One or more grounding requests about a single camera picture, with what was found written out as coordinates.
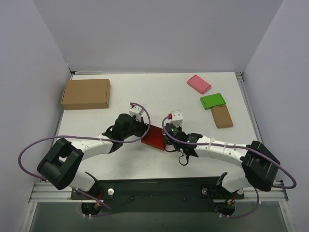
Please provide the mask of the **red paper box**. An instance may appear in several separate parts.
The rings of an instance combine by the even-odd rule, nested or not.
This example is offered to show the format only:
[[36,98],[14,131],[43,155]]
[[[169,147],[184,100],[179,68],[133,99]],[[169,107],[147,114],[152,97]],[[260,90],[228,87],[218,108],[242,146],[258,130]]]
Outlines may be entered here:
[[141,142],[154,147],[159,150],[165,150],[166,143],[165,137],[162,134],[162,129],[153,125],[150,125],[150,129],[147,134],[142,138]]

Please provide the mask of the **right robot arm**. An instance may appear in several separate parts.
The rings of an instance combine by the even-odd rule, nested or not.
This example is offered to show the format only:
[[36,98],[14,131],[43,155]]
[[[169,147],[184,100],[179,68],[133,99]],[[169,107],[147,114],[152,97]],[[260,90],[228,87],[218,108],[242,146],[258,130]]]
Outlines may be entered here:
[[171,123],[164,126],[163,134],[169,145],[182,152],[186,159],[212,158],[221,160],[241,168],[235,173],[223,173],[217,185],[233,193],[246,187],[254,187],[261,191],[270,191],[273,187],[279,160],[258,141],[250,145],[237,145],[216,141],[201,134],[186,134],[182,128]]

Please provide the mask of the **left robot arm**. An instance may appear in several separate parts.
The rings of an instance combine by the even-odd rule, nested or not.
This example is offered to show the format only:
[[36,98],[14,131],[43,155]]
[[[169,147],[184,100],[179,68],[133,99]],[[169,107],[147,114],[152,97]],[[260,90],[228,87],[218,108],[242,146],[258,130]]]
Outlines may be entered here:
[[38,164],[37,171],[56,189],[80,189],[84,196],[93,199],[99,193],[98,180],[79,170],[81,162],[97,155],[115,152],[128,142],[127,138],[141,138],[149,129],[150,125],[142,117],[120,114],[115,123],[95,140],[70,142],[65,138],[58,139]]

